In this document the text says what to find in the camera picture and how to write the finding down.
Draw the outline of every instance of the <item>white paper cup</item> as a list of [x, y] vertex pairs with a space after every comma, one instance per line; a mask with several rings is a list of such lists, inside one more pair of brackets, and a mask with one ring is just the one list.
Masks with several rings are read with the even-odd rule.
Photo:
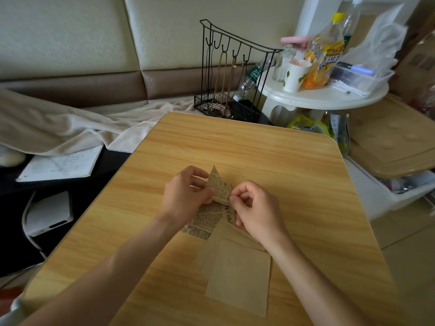
[[289, 63], [286, 78], [284, 80], [284, 90], [289, 93], [296, 93], [301, 87], [305, 75], [308, 73], [311, 63], [303, 60], [299, 62], [301, 66]]

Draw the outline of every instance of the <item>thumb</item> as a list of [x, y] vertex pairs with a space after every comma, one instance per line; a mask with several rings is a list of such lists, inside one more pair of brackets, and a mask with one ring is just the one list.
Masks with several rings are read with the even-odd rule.
[[198, 195], [201, 198], [201, 203], [205, 203], [207, 200], [211, 199], [211, 197], [213, 197], [215, 193], [216, 190], [213, 186], [209, 186], [198, 192]]
[[247, 212], [248, 206], [244, 204], [242, 199], [240, 199], [237, 196], [231, 196], [230, 197], [231, 205], [233, 206], [234, 210], [239, 214], [241, 218], [243, 218], [243, 215]]

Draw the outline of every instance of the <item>forearm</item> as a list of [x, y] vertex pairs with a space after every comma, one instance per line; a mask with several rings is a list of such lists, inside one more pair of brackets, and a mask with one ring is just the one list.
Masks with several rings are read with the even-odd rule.
[[177, 229], [154, 218], [115, 254], [88, 271], [22, 326], [108, 325]]
[[314, 325], [368, 326], [374, 323], [291, 241], [282, 236], [267, 247], [291, 283]]

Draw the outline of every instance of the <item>brown leather strip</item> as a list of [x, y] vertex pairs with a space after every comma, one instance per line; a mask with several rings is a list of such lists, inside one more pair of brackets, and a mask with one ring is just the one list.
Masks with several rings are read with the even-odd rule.
[[2, 81], [0, 87], [78, 108], [147, 99], [140, 71]]
[[[247, 71], [253, 67], [253, 64], [247, 65]], [[213, 75], [210, 72], [210, 87], [215, 89], [216, 78], [218, 74], [217, 66], [213, 66]], [[173, 69], [173, 70], [153, 70], [142, 71], [144, 76], [145, 87], [147, 90], [148, 99], [170, 98], [178, 96], [192, 96], [201, 92], [201, 67], [189, 69]], [[244, 81], [245, 70], [243, 69], [243, 78], [240, 84]], [[225, 88], [230, 84], [231, 66], [225, 69]], [[239, 79], [242, 76], [242, 65], [237, 65], [234, 69], [234, 77], [231, 83], [231, 90], [236, 90], [239, 86]], [[217, 85], [218, 89], [222, 89], [222, 82]]]

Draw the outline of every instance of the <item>tan plastic lid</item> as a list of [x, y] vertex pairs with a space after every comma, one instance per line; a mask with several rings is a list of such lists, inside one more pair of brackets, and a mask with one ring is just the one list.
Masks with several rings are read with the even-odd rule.
[[349, 156], [373, 176], [394, 179], [435, 167], [435, 122], [397, 97], [349, 113]]

